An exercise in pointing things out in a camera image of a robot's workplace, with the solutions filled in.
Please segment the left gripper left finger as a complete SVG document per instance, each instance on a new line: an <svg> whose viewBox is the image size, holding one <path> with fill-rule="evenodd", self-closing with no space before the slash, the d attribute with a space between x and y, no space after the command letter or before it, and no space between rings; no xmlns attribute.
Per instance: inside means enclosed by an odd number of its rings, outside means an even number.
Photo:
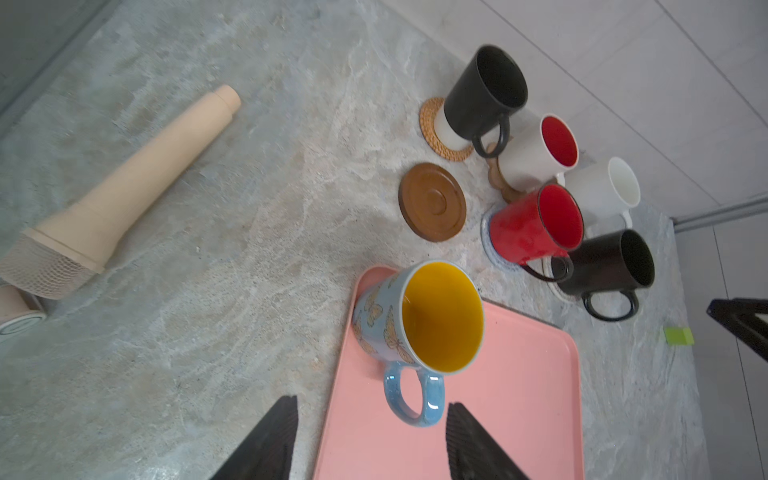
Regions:
<svg viewBox="0 0 768 480"><path fill-rule="evenodd" d="M288 479L298 423L297 397L280 397L211 480Z"/></svg>

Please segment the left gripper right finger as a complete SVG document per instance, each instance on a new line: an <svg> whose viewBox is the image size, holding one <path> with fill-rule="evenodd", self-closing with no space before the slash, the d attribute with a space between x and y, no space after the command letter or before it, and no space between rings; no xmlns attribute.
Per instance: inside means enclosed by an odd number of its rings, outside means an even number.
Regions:
<svg viewBox="0 0 768 480"><path fill-rule="evenodd" d="M462 403L448 406L445 439L452 479L528 479Z"/></svg>

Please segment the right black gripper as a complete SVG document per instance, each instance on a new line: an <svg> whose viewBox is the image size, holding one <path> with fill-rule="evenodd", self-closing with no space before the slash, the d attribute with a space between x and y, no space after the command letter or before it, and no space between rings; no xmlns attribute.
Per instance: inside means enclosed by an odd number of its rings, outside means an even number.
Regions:
<svg viewBox="0 0 768 480"><path fill-rule="evenodd" d="M768 360L765 299L713 299L707 314L763 360Z"/></svg>

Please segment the black mug front row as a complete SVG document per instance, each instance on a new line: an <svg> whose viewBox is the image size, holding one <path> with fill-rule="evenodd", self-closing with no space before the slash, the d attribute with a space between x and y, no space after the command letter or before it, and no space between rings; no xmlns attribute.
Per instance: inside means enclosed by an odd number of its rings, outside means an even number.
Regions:
<svg viewBox="0 0 768 480"><path fill-rule="evenodd" d="M605 322L619 322L635 316L640 308L635 291L650 288L655 281L651 250L641 235L632 229L584 240L570 253L570 260L572 276L556 285L564 294L580 297L587 312ZM629 311L617 317L596 311L592 296L608 292L624 295L630 303Z"/></svg>

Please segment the black mug row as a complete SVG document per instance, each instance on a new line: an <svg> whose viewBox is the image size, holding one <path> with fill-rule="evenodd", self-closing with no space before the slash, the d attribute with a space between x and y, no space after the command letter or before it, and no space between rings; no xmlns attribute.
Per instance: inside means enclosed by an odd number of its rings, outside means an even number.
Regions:
<svg viewBox="0 0 768 480"><path fill-rule="evenodd" d="M499 156L510 140L510 117L528 101L528 86L518 64L495 45L474 54L433 121L448 149L471 146L483 158Z"/></svg>
<svg viewBox="0 0 768 480"><path fill-rule="evenodd" d="M651 250L641 235L632 229L584 240L570 253L570 260L572 276L556 285L564 294L580 297L587 312L605 322L619 322L635 316L640 308L635 291L650 288L655 281ZM596 311L592 296L608 292L624 295L630 303L629 311L617 317Z"/></svg>

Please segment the blue mug yellow inside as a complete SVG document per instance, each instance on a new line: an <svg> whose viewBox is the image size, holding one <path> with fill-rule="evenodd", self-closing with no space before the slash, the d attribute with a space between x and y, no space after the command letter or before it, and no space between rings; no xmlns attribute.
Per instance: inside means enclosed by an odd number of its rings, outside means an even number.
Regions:
<svg viewBox="0 0 768 480"><path fill-rule="evenodd" d="M360 347L385 365L384 394L392 412L422 428L442 418L444 378L475 361L485 332L475 284L445 260L410 266L362 291L350 324Z"/></svg>

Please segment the red mug front row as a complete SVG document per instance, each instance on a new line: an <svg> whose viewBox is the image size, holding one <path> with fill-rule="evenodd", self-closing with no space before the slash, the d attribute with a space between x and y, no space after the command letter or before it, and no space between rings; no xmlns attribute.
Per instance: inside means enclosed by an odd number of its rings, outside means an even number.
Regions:
<svg viewBox="0 0 768 480"><path fill-rule="evenodd" d="M494 251L534 278L548 283L571 278L574 266L569 254L582 244L584 230L578 203L565 187L556 183L544 185L503 207L489 222ZM532 260L545 257L560 263L562 273L548 277L528 265Z"/></svg>

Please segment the grey felt round coaster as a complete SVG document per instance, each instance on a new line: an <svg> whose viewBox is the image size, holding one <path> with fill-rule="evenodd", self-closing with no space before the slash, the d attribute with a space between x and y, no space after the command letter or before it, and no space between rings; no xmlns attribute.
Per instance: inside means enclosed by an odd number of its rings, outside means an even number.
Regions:
<svg viewBox="0 0 768 480"><path fill-rule="evenodd" d="M483 214L480 221L481 242L484 252L493 266L507 273L518 272L521 271L521 267L516 263L504 259L496 251L491 241L490 221L493 216L501 211L504 207L506 207L505 203L496 203L488 208Z"/></svg>

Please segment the brown wooden coaster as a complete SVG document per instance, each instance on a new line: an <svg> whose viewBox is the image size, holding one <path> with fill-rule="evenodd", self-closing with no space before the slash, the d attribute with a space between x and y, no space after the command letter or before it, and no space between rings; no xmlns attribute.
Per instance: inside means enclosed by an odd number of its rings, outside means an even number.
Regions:
<svg viewBox="0 0 768 480"><path fill-rule="evenodd" d="M401 179L398 202L411 230L430 242L443 242L463 228L467 206L457 180L444 168L421 163Z"/></svg>

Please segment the white mug red inside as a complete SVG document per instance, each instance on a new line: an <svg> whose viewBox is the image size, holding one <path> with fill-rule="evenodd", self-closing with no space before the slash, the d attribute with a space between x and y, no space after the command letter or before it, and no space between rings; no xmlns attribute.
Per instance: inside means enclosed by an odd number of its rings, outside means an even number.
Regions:
<svg viewBox="0 0 768 480"><path fill-rule="evenodd" d="M570 127L557 115L546 114L508 142L498 166L511 188L526 192L575 168L579 158Z"/></svg>

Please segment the cork paw print coaster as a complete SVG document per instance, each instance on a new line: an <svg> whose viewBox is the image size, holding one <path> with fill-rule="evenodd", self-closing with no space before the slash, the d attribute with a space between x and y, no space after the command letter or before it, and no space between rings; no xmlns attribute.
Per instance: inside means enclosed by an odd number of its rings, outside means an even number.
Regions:
<svg viewBox="0 0 768 480"><path fill-rule="evenodd" d="M500 192L503 200L507 204L511 204L513 202L516 202L523 198L525 196L524 192L520 192L518 190L513 189L510 185L507 184L506 180L503 178L501 171L499 169L498 164L498 158L488 158L486 160L486 163L488 165L488 181L490 185L497 191Z"/></svg>

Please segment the black mug back row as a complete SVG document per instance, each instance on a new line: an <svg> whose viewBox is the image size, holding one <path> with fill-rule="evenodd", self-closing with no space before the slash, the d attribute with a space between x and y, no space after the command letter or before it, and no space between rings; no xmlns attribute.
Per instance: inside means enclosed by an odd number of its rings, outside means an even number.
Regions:
<svg viewBox="0 0 768 480"><path fill-rule="evenodd" d="M483 158L499 156L510 140L510 117L528 101L528 86L518 64L495 45L474 54L433 121L448 149L471 146Z"/></svg>

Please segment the woven rattan coaster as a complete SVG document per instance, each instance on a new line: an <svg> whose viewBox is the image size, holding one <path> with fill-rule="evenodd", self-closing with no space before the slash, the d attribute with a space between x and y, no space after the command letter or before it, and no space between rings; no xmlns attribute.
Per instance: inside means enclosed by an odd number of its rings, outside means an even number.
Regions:
<svg viewBox="0 0 768 480"><path fill-rule="evenodd" d="M462 150L451 150L441 142L435 132L434 121L443 103L443 97L432 97L422 103L419 110L419 126L422 135L429 147L441 158L451 162L465 161L473 153L472 145Z"/></svg>

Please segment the white lace coaster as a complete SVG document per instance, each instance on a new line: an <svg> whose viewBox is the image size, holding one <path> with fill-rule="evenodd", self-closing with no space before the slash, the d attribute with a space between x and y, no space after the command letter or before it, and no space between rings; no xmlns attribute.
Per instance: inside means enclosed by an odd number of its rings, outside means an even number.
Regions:
<svg viewBox="0 0 768 480"><path fill-rule="evenodd" d="M540 260L540 264L541 264L541 272L542 272L542 274L544 276L547 276L547 277L554 277L555 276L555 273L553 272L552 259L551 258L549 258L549 257L542 258ZM552 291L552 293L559 300L561 300L562 302L570 303L570 304L581 304L582 303L582 299L581 299L581 297L579 295L569 295L569 294L567 294L566 292L564 292L560 288L560 285L558 283L556 283L556 282L547 282L547 286Z"/></svg>

